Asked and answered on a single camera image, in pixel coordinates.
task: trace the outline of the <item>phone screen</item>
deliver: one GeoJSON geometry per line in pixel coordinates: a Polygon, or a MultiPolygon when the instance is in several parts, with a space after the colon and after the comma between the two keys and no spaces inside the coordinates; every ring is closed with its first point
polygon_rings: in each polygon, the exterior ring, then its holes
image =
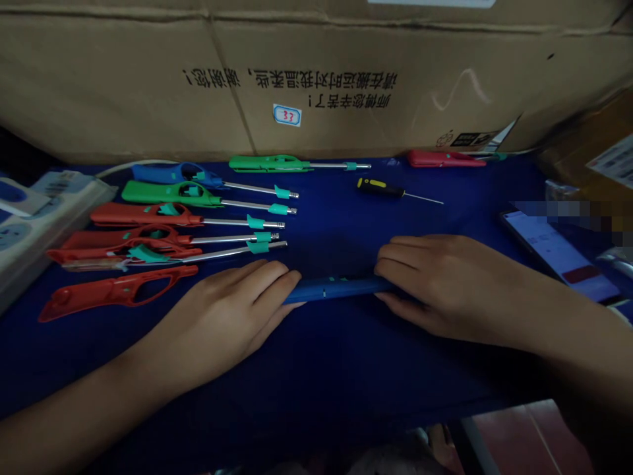
{"type": "Polygon", "coordinates": [[[548,224],[545,218],[528,216],[522,211],[505,213],[503,218],[523,238],[525,244],[575,291],[596,302],[620,295],[620,290],[548,224]]]}

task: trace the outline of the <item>screwdriver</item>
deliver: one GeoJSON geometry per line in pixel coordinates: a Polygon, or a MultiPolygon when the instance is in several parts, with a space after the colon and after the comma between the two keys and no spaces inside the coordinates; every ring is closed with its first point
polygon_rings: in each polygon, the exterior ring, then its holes
{"type": "Polygon", "coordinates": [[[403,196],[410,196],[413,198],[423,199],[426,201],[432,201],[443,205],[443,201],[432,200],[430,198],[423,198],[410,193],[406,193],[404,188],[398,188],[387,185],[384,181],[378,181],[369,178],[359,178],[357,188],[366,193],[373,193],[374,195],[391,196],[394,198],[402,198],[403,196]]]}

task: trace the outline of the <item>red floor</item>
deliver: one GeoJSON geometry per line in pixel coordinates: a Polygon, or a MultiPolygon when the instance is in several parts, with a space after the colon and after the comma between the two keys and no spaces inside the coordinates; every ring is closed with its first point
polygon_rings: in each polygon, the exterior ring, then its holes
{"type": "Polygon", "coordinates": [[[553,400],[473,417],[502,475],[593,475],[553,400]]]}

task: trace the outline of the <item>white cable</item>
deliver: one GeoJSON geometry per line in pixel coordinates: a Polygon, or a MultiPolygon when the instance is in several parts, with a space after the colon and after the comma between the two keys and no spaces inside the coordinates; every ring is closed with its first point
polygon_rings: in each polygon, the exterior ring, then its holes
{"type": "Polygon", "coordinates": [[[103,178],[113,173],[120,172],[121,170],[125,170],[126,168],[130,168],[132,165],[152,165],[152,164],[159,164],[159,163],[174,164],[174,163],[180,163],[180,162],[176,162],[174,160],[137,160],[136,162],[129,162],[126,164],[116,165],[112,168],[108,168],[107,170],[97,173],[95,177],[103,178]]]}

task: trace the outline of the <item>blue lighter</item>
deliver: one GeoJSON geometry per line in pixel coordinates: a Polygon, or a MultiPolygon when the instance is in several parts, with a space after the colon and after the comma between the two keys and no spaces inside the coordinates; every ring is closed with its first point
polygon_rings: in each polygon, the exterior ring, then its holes
{"type": "Polygon", "coordinates": [[[228,183],[213,172],[205,170],[200,165],[190,162],[183,162],[173,166],[148,166],[134,165],[132,167],[134,180],[146,181],[147,183],[160,183],[161,185],[174,185],[183,181],[195,181],[205,188],[229,189],[237,188],[249,191],[259,191],[277,196],[277,198],[289,199],[299,198],[298,193],[279,188],[261,188],[250,185],[240,185],[239,183],[228,183]]]}
{"type": "Polygon", "coordinates": [[[377,276],[341,276],[302,280],[284,303],[373,294],[393,288],[393,284],[377,276]]]}

